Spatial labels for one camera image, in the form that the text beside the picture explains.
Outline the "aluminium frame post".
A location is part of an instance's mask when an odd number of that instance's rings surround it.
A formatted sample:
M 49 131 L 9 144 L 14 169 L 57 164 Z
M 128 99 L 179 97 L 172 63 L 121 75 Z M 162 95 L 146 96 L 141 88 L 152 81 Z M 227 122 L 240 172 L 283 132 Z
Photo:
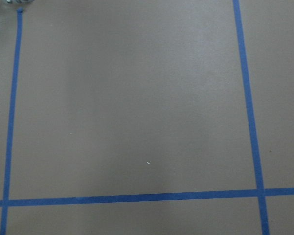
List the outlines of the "aluminium frame post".
M 34 2 L 35 0 L 1 0 L 1 4 L 4 6 L 26 6 L 30 5 Z

